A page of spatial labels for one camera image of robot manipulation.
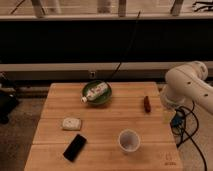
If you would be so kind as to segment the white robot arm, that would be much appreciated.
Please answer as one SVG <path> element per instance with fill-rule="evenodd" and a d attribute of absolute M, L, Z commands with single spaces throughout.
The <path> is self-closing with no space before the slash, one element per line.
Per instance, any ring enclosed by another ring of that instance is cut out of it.
<path fill-rule="evenodd" d="M 176 66 L 165 74 L 166 85 L 160 92 L 162 104 L 168 109 L 180 107 L 186 98 L 213 114 L 213 87 L 205 82 L 208 68 L 192 61 Z"/>

